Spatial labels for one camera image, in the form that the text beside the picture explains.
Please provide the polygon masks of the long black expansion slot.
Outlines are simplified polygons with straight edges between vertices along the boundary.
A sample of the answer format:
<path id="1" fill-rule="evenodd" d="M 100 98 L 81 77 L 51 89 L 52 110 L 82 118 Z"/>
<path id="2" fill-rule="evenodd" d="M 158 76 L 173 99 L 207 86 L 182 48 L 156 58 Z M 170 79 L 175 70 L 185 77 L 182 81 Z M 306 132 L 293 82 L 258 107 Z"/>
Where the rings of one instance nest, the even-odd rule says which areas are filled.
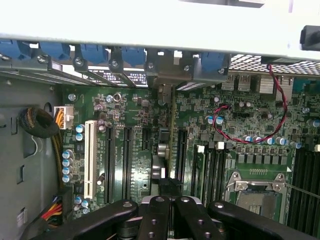
<path id="1" fill-rule="evenodd" d="M 104 203 L 114 201 L 115 187 L 115 128 L 108 126 L 105 132 L 105 156 L 104 156 Z"/>
<path id="2" fill-rule="evenodd" d="M 185 176 L 187 142 L 188 142 L 188 131 L 186 129 L 180 128 L 178 130 L 175 175 L 176 175 L 176 178 L 182 183 L 184 182 L 184 176 Z"/>
<path id="3" fill-rule="evenodd" d="M 126 126 L 123 132 L 122 198 L 130 199 L 131 169 L 133 155 L 133 127 Z"/>

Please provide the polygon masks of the CPU socket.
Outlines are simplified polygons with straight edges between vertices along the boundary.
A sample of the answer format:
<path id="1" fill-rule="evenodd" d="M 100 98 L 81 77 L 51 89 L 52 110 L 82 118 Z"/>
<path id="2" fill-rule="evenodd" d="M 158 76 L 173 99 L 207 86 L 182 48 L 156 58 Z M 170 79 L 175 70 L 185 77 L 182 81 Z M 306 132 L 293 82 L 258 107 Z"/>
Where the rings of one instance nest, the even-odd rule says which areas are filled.
<path id="1" fill-rule="evenodd" d="M 280 172 L 268 179 L 242 178 L 239 171 L 233 171 L 226 184 L 224 200 L 283 224 L 287 202 L 286 176 Z"/>

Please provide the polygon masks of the short black expansion slot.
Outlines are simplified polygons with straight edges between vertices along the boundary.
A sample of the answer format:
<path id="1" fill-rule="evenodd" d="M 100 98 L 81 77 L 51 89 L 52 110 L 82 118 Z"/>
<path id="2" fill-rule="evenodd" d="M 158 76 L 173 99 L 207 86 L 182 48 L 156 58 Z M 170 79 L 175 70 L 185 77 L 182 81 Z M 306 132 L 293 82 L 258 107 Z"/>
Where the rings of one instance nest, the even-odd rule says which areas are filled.
<path id="1" fill-rule="evenodd" d="M 153 145 L 152 129 L 150 127 L 143 127 L 142 128 L 142 150 L 151 151 L 152 145 Z"/>

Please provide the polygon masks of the white expansion slot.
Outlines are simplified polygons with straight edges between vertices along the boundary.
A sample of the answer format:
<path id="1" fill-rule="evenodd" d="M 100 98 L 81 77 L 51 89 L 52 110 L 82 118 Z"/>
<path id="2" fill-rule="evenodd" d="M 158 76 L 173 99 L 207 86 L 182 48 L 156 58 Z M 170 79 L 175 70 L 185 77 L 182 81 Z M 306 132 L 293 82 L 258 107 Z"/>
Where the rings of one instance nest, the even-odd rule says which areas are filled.
<path id="1" fill-rule="evenodd" d="M 88 120 L 84 125 L 84 198 L 92 200 L 96 195 L 97 189 L 98 122 L 96 120 Z"/>

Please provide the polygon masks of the green motherboard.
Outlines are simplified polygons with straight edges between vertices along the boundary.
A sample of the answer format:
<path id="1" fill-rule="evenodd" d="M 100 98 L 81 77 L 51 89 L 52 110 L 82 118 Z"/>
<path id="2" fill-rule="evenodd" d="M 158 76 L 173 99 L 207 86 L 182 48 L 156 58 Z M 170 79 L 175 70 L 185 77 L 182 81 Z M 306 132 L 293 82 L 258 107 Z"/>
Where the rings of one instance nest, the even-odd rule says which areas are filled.
<path id="1" fill-rule="evenodd" d="M 285 182 L 320 195 L 320 87 L 309 82 L 286 85 L 282 94 L 204 88 L 178 91 L 177 123 L 188 130 L 182 195 L 207 206 L 210 149 L 215 149 L 211 202 L 216 201 L 217 150 L 232 143 L 230 168 L 224 168 L 223 195 L 233 171 L 242 178 L 269 179 L 285 174 Z M 130 200 L 141 204 L 150 195 L 171 194 L 170 180 L 152 183 L 155 134 L 151 124 L 149 89 L 75 87 L 64 91 L 73 106 L 73 127 L 63 133 L 62 176 L 73 189 L 72 216 L 88 213 L 123 199 L 124 128 L 133 129 Z M 84 198 L 85 122 L 97 121 L 97 175 L 93 199 Z M 106 128 L 115 129 L 114 198 L 105 203 Z M 142 129 L 152 130 L 152 150 L 142 150 Z M 287 188 L 283 224 L 320 239 L 320 199 Z"/>

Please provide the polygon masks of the thin locking lever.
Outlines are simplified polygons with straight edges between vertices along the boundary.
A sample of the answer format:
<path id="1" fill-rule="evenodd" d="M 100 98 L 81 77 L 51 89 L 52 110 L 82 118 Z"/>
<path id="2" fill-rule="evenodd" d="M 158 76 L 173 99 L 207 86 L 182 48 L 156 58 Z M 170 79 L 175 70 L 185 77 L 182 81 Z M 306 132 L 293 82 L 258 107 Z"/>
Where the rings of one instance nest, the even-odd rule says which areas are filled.
<path id="1" fill-rule="evenodd" d="M 291 188 L 291 189 L 297 190 L 297 191 L 302 192 L 302 193 L 304 193 L 304 194 L 310 195 L 310 196 L 312 196 L 312 197 L 314 197 L 314 198 L 320 199 L 320 195 L 317 195 L 317 194 L 312 193 L 312 192 L 310 192 L 310 191 L 304 190 L 304 189 L 299 188 L 299 187 L 297 187 L 297 186 L 294 186 L 294 185 L 292 185 L 292 184 L 285 183 L 284 186 L 287 187 L 287 188 Z"/>

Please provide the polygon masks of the white power connector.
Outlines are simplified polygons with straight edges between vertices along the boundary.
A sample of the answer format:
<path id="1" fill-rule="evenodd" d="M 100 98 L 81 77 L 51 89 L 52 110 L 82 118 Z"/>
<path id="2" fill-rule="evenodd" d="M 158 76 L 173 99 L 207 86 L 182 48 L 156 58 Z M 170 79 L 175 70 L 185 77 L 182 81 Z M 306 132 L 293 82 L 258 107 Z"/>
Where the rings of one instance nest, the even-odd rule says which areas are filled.
<path id="1" fill-rule="evenodd" d="M 60 130 L 71 129 L 74 125 L 73 106 L 55 106 L 53 108 L 54 122 Z"/>

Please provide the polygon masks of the silver USB port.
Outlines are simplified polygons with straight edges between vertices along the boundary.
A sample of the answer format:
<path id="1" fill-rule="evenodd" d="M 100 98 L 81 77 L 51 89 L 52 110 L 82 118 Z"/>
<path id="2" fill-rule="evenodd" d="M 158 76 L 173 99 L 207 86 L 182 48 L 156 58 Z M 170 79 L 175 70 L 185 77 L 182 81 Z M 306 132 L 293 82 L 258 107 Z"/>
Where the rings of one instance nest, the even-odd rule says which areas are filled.
<path id="1" fill-rule="evenodd" d="M 221 89 L 225 91 L 234 91 L 235 79 L 236 76 L 234 74 L 228 75 L 226 81 L 221 84 Z"/>
<path id="2" fill-rule="evenodd" d="M 249 92 L 251 90 L 251 76 L 239 75 L 238 76 L 238 90 L 241 92 Z"/>

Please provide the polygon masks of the black open PC case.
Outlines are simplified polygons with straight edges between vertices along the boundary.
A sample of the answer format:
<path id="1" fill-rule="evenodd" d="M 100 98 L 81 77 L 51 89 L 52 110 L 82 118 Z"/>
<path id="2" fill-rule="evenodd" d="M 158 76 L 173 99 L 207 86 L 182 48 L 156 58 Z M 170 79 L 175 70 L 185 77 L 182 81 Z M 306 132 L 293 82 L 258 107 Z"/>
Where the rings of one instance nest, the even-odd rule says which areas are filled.
<path id="1" fill-rule="evenodd" d="M 29 44 L 31 59 L 19 60 L 0 53 L 0 240 L 30 240 L 73 220 L 73 188 L 63 180 L 63 134 L 54 121 L 54 107 L 66 106 L 67 88 L 148 89 L 145 64 L 148 49 L 173 51 L 174 61 L 182 52 L 193 58 L 193 79 L 183 90 L 218 89 L 235 75 L 238 89 L 239 75 L 250 75 L 252 90 L 260 89 L 261 76 L 273 78 L 274 88 L 282 94 L 282 108 L 287 111 L 287 97 L 283 87 L 309 82 L 309 88 L 320 87 L 320 51 L 303 50 L 302 56 L 263 55 L 260 53 L 227 53 L 217 50 L 189 50 L 182 48 L 176 56 L 173 47 L 134 46 L 120 43 L 69 43 L 48 40 L 10 39 Z M 70 46 L 70 58 L 57 60 L 44 53 L 39 42 L 64 43 Z M 88 70 L 117 84 L 110 86 L 75 71 L 73 59 L 81 57 L 80 44 L 103 45 L 108 51 L 108 62 L 95 64 L 87 61 Z M 123 61 L 122 48 L 144 48 L 144 65 L 130 66 Z M 201 53 L 224 54 L 220 70 L 205 72 Z M 109 61 L 123 61 L 123 71 L 136 84 L 127 86 L 113 75 Z M 175 198 L 171 194 L 155 194 L 137 203 L 138 216 L 147 212 L 154 196 L 168 196 L 171 200 L 166 240 L 193 240 L 175 228 Z M 138 240 L 138 227 L 122 225 L 107 240 Z"/>

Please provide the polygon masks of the silver finned port block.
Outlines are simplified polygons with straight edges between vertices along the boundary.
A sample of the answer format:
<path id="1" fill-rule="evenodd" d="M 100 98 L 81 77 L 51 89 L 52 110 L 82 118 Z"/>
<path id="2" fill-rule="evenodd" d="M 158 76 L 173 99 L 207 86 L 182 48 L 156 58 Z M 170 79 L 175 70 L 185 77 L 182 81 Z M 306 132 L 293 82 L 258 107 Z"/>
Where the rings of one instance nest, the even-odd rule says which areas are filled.
<path id="1" fill-rule="evenodd" d="M 274 80 L 271 76 L 263 75 L 260 77 L 259 93 L 260 94 L 274 93 Z"/>

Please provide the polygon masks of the blue slot clip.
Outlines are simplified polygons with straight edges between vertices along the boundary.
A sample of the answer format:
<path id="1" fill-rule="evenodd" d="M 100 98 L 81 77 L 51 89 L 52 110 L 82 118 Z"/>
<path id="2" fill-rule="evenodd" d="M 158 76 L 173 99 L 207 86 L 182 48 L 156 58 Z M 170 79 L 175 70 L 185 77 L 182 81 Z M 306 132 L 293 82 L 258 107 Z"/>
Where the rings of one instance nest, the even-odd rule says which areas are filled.
<path id="1" fill-rule="evenodd" d="M 69 60 L 71 48 L 66 43 L 40 41 L 39 47 L 47 55 L 56 60 Z"/>
<path id="2" fill-rule="evenodd" d="M 144 65 L 146 60 L 145 49 L 142 47 L 123 47 L 121 49 L 122 60 L 130 66 Z"/>
<path id="3" fill-rule="evenodd" d="M 0 38 L 0 53 L 18 60 L 29 60 L 32 57 L 30 45 L 22 40 Z"/>
<path id="4" fill-rule="evenodd" d="M 218 71 L 223 68 L 224 54 L 218 52 L 202 52 L 201 68 L 204 72 Z"/>
<path id="5" fill-rule="evenodd" d="M 109 52 L 103 45 L 98 44 L 80 44 L 82 56 L 88 62 L 101 64 L 108 62 Z"/>

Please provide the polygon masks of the metal slot blanking plate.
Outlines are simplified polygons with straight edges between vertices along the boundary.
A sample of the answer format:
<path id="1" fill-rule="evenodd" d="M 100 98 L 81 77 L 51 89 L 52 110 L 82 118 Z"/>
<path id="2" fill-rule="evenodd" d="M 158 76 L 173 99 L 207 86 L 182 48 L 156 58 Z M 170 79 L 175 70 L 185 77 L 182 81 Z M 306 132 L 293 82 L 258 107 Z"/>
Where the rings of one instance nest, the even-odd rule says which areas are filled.
<path id="1" fill-rule="evenodd" d="M 92 79 L 92 80 L 97 80 L 99 83 L 103 83 L 106 84 L 108 86 L 112 86 L 112 87 L 116 87 L 117 84 L 115 84 L 114 82 L 108 80 L 107 78 L 104 78 L 103 76 L 100 76 L 94 72 L 91 72 L 88 70 L 88 62 L 83 59 L 82 57 L 75 57 L 72 60 L 72 65 L 74 67 L 74 70 L 79 73 L 82 74 L 83 76 L 87 76 L 88 79 Z"/>
<path id="2" fill-rule="evenodd" d="M 123 61 L 120 59 L 110 59 L 108 63 L 109 70 L 123 81 L 127 86 L 136 88 L 136 84 L 124 73 Z"/>

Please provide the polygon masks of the black lock tab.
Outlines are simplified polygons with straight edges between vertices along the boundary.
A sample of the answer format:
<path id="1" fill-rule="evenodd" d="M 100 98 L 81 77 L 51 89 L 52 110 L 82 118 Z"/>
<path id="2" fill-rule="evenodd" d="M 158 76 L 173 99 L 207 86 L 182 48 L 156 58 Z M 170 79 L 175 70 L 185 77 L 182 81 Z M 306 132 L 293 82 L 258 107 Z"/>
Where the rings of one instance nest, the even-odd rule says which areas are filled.
<path id="1" fill-rule="evenodd" d="M 320 26 L 305 25 L 300 33 L 300 44 L 303 51 L 320 52 Z"/>

